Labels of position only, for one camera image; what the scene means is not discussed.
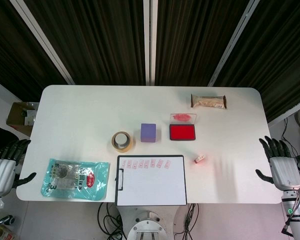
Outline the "purple foam cube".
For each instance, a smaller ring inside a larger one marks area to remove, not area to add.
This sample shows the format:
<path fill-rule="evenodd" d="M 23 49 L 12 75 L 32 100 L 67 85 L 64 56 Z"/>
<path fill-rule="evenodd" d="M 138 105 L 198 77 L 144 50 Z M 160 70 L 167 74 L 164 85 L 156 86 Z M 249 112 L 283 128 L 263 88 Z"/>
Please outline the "purple foam cube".
<path fill-rule="evenodd" d="M 155 143 L 157 128 L 154 123 L 142 123 L 140 128 L 140 141 L 143 143 Z"/>

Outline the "dark pleated curtain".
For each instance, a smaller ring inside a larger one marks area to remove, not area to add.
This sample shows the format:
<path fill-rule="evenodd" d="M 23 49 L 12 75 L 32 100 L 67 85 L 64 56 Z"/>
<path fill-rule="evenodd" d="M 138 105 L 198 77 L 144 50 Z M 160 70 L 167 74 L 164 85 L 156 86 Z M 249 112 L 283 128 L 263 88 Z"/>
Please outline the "dark pleated curtain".
<path fill-rule="evenodd" d="M 77 85 L 145 85 L 143 0 L 24 2 Z"/>
<path fill-rule="evenodd" d="M 249 87 L 266 119 L 300 103 L 300 0 L 260 0 L 215 87 Z"/>
<path fill-rule="evenodd" d="M 249 0 L 158 0 L 155 84 L 206 87 Z"/>
<path fill-rule="evenodd" d="M 66 81 L 9 0 L 0 0 L 0 84 L 23 102 L 38 102 Z"/>

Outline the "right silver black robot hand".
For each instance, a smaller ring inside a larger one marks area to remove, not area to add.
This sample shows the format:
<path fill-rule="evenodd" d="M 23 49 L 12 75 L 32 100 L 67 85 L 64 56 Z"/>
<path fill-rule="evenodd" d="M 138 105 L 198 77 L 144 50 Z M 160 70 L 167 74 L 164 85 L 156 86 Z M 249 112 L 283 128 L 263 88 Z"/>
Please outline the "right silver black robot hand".
<path fill-rule="evenodd" d="M 267 161 L 269 163 L 271 176 L 264 175 L 259 169 L 255 172 L 257 176 L 281 191 L 297 191 L 300 189 L 300 172 L 295 158 L 291 156 L 288 146 L 282 140 L 276 140 L 265 136 L 260 138 Z"/>

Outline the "yellow packing tape roll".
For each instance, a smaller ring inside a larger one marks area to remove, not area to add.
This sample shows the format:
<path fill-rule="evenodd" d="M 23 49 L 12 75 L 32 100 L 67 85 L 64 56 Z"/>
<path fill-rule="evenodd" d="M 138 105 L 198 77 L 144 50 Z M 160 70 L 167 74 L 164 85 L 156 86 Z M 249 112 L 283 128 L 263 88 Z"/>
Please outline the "yellow packing tape roll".
<path fill-rule="evenodd" d="M 118 133 L 125 133 L 129 139 L 129 143 L 128 145 L 125 147 L 125 148 L 119 148 L 117 146 L 117 144 L 115 143 L 115 136 L 118 134 Z M 112 139 L 111 139 L 111 144 L 113 146 L 113 148 L 119 152 L 119 153 L 126 153 L 128 152 L 132 147 L 133 147 L 133 144 L 134 144 L 134 141 L 133 141 L 133 138 L 130 136 L 130 134 L 128 132 L 125 132 L 125 131 L 119 131 L 119 132 L 116 132 L 113 136 L 112 136 Z"/>

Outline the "brown wrapped snack bar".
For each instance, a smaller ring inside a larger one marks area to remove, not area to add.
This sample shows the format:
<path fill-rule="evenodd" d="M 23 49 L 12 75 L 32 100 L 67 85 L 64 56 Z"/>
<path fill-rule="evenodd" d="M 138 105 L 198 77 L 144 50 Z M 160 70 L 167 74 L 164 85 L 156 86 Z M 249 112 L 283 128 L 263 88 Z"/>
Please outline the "brown wrapped snack bar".
<path fill-rule="evenodd" d="M 198 106 L 211 107 L 218 109 L 227 109 L 226 96 L 196 96 L 191 94 L 190 107 L 195 108 Z"/>

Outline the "open cardboard box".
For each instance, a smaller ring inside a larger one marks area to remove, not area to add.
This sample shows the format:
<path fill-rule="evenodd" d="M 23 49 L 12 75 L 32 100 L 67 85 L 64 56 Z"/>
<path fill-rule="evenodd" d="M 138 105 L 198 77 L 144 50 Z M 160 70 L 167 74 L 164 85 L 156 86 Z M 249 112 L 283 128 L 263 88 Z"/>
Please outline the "open cardboard box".
<path fill-rule="evenodd" d="M 38 108 L 38 102 L 14 102 L 6 119 L 6 124 L 30 137 Z"/>

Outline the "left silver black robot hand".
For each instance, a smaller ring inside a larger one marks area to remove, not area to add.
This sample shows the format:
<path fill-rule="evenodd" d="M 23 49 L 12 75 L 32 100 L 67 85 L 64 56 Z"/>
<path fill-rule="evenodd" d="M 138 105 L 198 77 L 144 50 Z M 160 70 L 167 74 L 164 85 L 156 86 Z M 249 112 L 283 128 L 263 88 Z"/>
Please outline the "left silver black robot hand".
<path fill-rule="evenodd" d="M 28 177 L 20 178 L 16 173 L 16 167 L 30 143 L 29 139 L 13 140 L 0 149 L 0 198 L 10 193 L 11 189 L 29 183 L 37 175 L 32 172 Z"/>

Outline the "teal plastic product bag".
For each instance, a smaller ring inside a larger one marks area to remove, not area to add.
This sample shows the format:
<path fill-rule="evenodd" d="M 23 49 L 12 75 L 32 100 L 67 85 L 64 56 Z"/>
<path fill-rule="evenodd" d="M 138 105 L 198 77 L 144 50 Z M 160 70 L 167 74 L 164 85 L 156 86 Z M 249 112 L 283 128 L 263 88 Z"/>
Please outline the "teal plastic product bag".
<path fill-rule="evenodd" d="M 59 199 L 100 201 L 107 193 L 110 163 L 64 161 L 51 158 L 41 194 Z"/>

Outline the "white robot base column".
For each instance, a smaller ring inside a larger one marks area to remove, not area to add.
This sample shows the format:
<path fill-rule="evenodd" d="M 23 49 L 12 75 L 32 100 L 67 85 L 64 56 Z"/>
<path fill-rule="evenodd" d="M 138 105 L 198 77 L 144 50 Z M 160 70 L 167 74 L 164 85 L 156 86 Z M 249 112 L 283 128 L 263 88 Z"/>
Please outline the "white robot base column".
<path fill-rule="evenodd" d="M 119 206 L 126 240 L 175 240 L 179 206 Z"/>

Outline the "white frame post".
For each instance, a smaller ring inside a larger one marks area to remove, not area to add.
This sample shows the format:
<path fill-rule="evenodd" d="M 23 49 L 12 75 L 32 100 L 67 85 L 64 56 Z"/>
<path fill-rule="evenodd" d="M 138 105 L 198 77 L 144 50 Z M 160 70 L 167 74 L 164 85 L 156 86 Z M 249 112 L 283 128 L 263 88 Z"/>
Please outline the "white frame post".
<path fill-rule="evenodd" d="M 19 16 L 22 18 L 24 23 L 27 25 L 33 36 L 38 41 L 39 45 L 43 48 L 47 56 L 50 58 L 58 72 L 64 78 L 68 85 L 75 85 L 75 81 L 67 70 L 66 66 L 63 64 L 59 55 L 55 51 L 54 47 L 50 43 L 49 39 L 45 35 L 44 31 L 40 27 L 39 23 L 33 16 L 30 9 L 27 7 L 24 0 L 9 0 L 14 9 L 17 11 Z"/>
<path fill-rule="evenodd" d="M 159 0 L 142 0 L 145 84 L 155 85 Z"/>
<path fill-rule="evenodd" d="M 258 4 L 259 4 L 260 0 L 249 0 L 248 4 L 245 8 L 245 10 L 243 11 L 243 14 L 207 84 L 208 87 L 213 87 L 216 80 L 218 79 L 218 76 L 221 72 L 221 70 L 223 69 L 224 65 L 226 64 L 229 56 L 231 55 L 233 49 L 235 48 L 239 38 L 241 37 L 243 31 L 245 30 L 249 20 L 251 19 L 255 9 L 257 8 Z"/>

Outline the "instant noodle cup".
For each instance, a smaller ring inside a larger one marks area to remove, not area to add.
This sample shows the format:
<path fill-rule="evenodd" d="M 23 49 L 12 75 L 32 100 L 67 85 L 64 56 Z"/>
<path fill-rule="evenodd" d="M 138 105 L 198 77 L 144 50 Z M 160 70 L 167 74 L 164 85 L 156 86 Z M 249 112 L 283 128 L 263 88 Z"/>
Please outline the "instant noodle cup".
<path fill-rule="evenodd" d="M 16 235 L 5 225 L 0 225 L 0 240 L 16 240 Z"/>

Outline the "grey cylinder weight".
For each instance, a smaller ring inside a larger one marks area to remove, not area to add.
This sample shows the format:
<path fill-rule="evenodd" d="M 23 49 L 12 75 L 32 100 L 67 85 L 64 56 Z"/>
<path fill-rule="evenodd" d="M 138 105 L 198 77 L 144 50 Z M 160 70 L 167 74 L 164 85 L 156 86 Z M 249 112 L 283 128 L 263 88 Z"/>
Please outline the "grey cylinder weight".
<path fill-rule="evenodd" d="M 129 141 L 127 135 L 122 132 L 119 132 L 114 138 L 114 142 L 119 148 L 125 148 L 129 144 Z"/>

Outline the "red ink pad clear lid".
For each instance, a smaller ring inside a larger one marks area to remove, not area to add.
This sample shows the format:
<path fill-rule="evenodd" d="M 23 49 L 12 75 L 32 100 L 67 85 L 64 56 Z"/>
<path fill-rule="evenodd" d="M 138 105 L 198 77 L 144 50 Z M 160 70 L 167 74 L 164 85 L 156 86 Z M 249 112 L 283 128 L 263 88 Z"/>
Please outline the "red ink pad clear lid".
<path fill-rule="evenodd" d="M 196 139 L 194 113 L 171 113 L 169 118 L 169 138 L 171 141 L 194 141 Z"/>

